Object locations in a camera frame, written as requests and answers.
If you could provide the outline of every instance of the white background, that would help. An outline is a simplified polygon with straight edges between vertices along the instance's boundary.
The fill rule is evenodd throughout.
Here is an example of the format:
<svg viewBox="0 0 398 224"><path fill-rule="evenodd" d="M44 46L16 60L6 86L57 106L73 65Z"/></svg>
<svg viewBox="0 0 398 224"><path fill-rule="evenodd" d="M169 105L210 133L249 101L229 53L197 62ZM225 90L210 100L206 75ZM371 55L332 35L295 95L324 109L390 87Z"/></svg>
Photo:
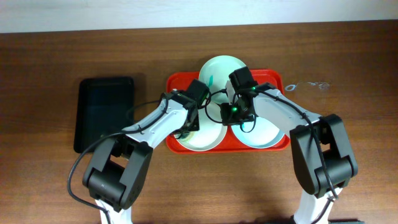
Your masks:
<svg viewBox="0 0 398 224"><path fill-rule="evenodd" d="M397 18L398 0L0 0L0 32Z"/></svg>

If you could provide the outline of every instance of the brown table surface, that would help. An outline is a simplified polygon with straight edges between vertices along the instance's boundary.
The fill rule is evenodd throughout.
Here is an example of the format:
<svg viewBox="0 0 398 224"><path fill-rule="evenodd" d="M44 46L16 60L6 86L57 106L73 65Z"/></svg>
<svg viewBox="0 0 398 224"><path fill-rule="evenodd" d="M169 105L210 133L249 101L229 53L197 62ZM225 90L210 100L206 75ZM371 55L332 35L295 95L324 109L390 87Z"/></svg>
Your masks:
<svg viewBox="0 0 398 224"><path fill-rule="evenodd" d="M0 34L1 223L98 223L74 201L66 179L79 82L127 75L136 103L158 99L175 72L198 71L215 55L278 71L286 96L343 118L359 174L331 219L398 220L398 22L334 22L182 29ZM327 82L321 91L306 82ZM138 115L154 109L148 106ZM87 156L72 187L81 184ZM290 147L277 152L178 155L154 151L134 223L239 223L288 218L301 187Z"/></svg>

